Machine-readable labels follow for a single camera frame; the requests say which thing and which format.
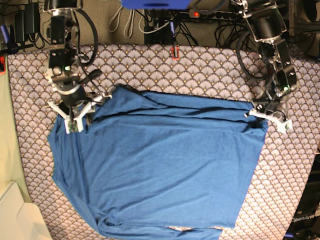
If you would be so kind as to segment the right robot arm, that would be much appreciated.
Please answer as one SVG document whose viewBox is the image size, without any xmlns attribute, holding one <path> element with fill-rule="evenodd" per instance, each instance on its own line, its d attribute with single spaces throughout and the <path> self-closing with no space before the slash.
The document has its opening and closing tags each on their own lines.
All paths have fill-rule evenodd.
<svg viewBox="0 0 320 240">
<path fill-rule="evenodd" d="M 83 11 L 81 0 L 46 0 L 43 11 L 51 14 L 47 29 L 49 38 L 48 60 L 44 77 L 52 90 L 60 95 L 60 103 L 50 101 L 48 106 L 64 119 L 67 134 L 82 132 L 85 124 L 92 122 L 96 105 L 101 105 L 111 95 L 100 90 L 86 92 L 84 86 L 102 75 L 99 69 L 86 73 L 78 70 L 93 64 L 98 53 L 98 33 L 91 18 Z M 81 51 L 81 31 L 77 14 L 89 24 L 93 34 L 93 51 L 87 56 Z"/>
</svg>

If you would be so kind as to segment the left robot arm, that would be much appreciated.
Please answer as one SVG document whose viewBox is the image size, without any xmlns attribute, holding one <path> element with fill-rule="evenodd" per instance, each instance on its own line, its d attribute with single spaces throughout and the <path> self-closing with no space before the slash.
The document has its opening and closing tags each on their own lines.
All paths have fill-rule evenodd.
<svg viewBox="0 0 320 240">
<path fill-rule="evenodd" d="M 286 24 L 274 0 L 237 0 L 238 12 L 248 29 L 239 37 L 236 55 L 243 72 L 252 80 L 264 81 L 262 95 L 252 101 L 253 109 L 245 114 L 271 121 L 279 133 L 293 129 L 292 120 L 280 109 L 283 99 L 297 86 L 297 76 L 286 40 Z M 251 36 L 257 43 L 258 55 L 266 67 L 266 75 L 254 76 L 244 65 L 240 49 Z"/>
</svg>

